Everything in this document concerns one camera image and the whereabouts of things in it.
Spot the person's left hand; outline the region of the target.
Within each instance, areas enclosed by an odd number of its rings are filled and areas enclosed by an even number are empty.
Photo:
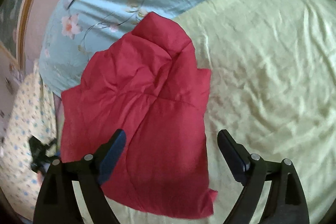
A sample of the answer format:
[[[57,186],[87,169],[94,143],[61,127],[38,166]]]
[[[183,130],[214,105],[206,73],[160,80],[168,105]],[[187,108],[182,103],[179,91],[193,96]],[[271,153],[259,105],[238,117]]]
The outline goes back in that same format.
[[[39,185],[43,184],[43,180],[45,179],[45,175],[46,174],[41,172],[41,171],[37,172],[37,180],[38,180]]]

